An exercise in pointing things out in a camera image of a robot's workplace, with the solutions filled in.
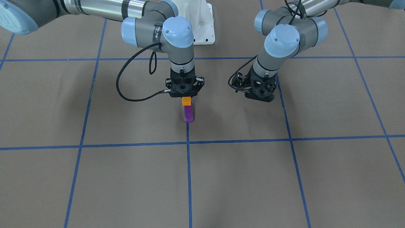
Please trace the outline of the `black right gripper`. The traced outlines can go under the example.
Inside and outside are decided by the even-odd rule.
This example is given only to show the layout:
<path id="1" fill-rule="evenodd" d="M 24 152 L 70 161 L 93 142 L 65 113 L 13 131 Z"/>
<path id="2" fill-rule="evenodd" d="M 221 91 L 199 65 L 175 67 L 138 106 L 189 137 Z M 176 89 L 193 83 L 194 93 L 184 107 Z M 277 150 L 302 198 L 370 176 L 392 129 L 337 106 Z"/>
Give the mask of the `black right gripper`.
<path id="1" fill-rule="evenodd" d="M 170 94 L 197 94 L 204 86 L 204 77 L 197 77 L 195 69 L 180 73 L 170 69 L 170 78 L 166 79 L 166 88 Z"/>

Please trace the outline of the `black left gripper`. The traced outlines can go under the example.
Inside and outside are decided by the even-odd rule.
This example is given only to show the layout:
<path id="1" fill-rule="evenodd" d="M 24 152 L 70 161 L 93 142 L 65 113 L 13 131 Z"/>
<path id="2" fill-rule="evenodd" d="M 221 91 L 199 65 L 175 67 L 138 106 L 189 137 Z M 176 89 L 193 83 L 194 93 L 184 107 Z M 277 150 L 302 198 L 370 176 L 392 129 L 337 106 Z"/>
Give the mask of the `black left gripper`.
<path id="1" fill-rule="evenodd" d="M 237 92 L 248 93 L 250 86 L 250 78 L 253 77 L 262 77 L 270 78 L 275 75 L 271 75 L 272 71 L 265 71 L 263 75 L 257 74 L 255 71 L 249 71 L 247 75 L 243 75 L 240 72 L 236 72 L 230 77 L 230 87 Z"/>

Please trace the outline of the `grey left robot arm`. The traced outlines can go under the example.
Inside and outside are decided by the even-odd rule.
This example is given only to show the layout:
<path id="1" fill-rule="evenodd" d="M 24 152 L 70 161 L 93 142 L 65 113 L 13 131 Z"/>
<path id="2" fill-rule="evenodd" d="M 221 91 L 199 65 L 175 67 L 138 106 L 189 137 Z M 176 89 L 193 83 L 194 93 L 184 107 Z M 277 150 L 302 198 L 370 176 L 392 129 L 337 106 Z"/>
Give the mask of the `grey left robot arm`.
<path id="1" fill-rule="evenodd" d="M 330 9 L 350 3 L 348 0 L 286 0 L 276 10 L 263 9 L 254 19 L 257 32 L 265 36 L 259 53 L 250 59 L 248 73 L 235 71 L 228 86 L 250 99 L 271 101 L 278 87 L 277 72 L 283 63 L 317 46 L 328 36 L 328 24 L 322 18 Z"/>

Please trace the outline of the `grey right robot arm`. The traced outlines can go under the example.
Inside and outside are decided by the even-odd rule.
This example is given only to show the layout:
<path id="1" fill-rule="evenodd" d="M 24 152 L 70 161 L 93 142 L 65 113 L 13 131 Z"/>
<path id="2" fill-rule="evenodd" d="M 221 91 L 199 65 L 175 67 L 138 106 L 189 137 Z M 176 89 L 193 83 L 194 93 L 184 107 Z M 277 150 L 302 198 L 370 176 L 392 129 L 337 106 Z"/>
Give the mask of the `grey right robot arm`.
<path id="1" fill-rule="evenodd" d="M 194 34 L 190 21 L 173 1 L 145 0 L 2 0 L 1 26 L 27 35 L 64 15 L 90 15 L 121 22 L 129 45 L 168 54 L 171 97 L 193 97 L 204 85 L 194 65 Z"/>

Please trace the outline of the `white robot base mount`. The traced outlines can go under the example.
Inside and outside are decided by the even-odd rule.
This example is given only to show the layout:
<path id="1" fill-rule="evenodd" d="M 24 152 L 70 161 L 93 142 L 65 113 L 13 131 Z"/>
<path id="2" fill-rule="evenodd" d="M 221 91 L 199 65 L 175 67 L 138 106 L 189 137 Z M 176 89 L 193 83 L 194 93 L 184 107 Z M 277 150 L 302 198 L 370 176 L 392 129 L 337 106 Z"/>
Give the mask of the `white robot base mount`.
<path id="1" fill-rule="evenodd" d="M 214 16 L 212 5 L 206 0 L 174 0 L 178 14 L 187 18 L 193 30 L 194 45 L 215 43 Z"/>

